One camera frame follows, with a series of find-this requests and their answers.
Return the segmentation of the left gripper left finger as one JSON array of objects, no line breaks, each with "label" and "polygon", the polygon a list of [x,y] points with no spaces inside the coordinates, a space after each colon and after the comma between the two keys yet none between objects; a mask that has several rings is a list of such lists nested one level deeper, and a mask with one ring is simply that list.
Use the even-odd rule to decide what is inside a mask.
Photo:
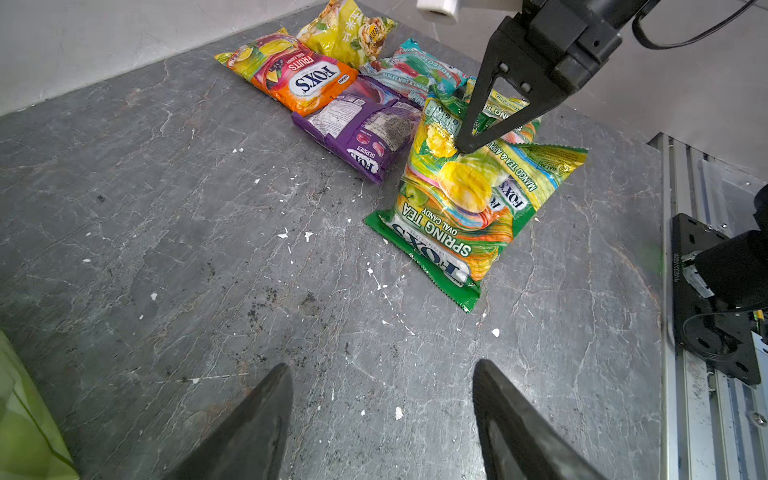
[{"label": "left gripper left finger", "polygon": [[168,479],[278,479],[293,404],[289,367],[276,365]]}]

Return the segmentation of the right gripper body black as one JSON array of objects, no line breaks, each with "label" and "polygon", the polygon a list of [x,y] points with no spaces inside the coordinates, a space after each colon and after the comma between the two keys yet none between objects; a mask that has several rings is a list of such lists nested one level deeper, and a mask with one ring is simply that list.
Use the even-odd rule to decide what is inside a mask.
[{"label": "right gripper body black", "polygon": [[515,87],[565,96],[581,90],[621,45],[621,30],[655,1],[525,1],[512,18]]}]

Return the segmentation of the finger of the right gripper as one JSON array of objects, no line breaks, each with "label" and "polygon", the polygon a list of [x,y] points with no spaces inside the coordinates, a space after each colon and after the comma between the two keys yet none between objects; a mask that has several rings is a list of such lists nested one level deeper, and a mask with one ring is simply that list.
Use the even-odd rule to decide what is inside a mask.
[{"label": "finger of the right gripper", "polygon": [[[462,154],[472,153],[560,105],[566,91],[548,76],[551,62],[526,39],[526,29],[507,17],[491,35],[456,138]],[[492,92],[510,94],[527,105],[481,131],[476,123]]]}]

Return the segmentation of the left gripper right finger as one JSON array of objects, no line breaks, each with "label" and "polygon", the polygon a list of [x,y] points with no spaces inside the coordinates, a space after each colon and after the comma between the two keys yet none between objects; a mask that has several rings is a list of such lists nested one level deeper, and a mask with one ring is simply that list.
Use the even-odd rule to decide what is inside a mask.
[{"label": "left gripper right finger", "polygon": [[489,479],[601,479],[490,360],[474,367],[472,399]]}]

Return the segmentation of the teal mint candy packet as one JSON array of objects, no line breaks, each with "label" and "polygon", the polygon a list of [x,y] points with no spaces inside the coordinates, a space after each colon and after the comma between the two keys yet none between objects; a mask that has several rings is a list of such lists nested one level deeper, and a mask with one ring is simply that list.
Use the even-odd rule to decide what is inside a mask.
[{"label": "teal mint candy packet", "polygon": [[468,78],[461,70],[422,50],[414,39],[403,42],[391,57],[371,61],[359,71],[419,107],[424,105],[431,87],[453,91]]}]

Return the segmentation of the magenta purple candy packet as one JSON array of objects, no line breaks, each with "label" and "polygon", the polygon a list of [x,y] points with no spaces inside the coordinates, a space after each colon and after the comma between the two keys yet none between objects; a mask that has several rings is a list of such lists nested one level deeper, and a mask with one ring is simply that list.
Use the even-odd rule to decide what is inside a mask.
[{"label": "magenta purple candy packet", "polygon": [[329,152],[379,184],[410,148],[421,108],[380,82],[358,77],[326,106],[293,123]]}]

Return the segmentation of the yellow snack packet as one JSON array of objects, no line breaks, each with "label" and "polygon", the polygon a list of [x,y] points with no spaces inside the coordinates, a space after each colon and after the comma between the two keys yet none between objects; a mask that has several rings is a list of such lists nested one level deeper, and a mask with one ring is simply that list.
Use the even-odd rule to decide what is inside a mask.
[{"label": "yellow snack packet", "polygon": [[366,16],[353,0],[332,0],[297,38],[316,53],[359,68],[378,59],[397,27],[390,18]]}]

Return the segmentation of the floral white paper bag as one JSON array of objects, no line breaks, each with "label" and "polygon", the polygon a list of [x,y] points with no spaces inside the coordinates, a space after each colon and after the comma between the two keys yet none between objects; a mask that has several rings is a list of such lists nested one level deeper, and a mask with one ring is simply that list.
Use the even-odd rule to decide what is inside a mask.
[{"label": "floral white paper bag", "polygon": [[80,477],[56,422],[6,335],[1,336],[1,477]]}]

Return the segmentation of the orange Fox's fruits candy bag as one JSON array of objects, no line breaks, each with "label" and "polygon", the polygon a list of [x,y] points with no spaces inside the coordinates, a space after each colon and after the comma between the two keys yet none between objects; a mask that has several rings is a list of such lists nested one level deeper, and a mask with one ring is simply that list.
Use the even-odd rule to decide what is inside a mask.
[{"label": "orange Fox's fruits candy bag", "polygon": [[311,50],[284,29],[215,59],[303,117],[328,105],[358,77],[357,69]]}]

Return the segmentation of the green yellow striped candy packet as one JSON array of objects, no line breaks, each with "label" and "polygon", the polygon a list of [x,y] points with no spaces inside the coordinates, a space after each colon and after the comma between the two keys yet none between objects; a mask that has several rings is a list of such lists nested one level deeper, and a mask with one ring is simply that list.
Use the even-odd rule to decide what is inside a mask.
[{"label": "green yellow striped candy packet", "polygon": [[475,81],[453,91],[431,87],[414,139],[409,172],[444,224],[509,242],[578,168],[584,148],[538,144],[538,121],[462,154],[456,147]]}]

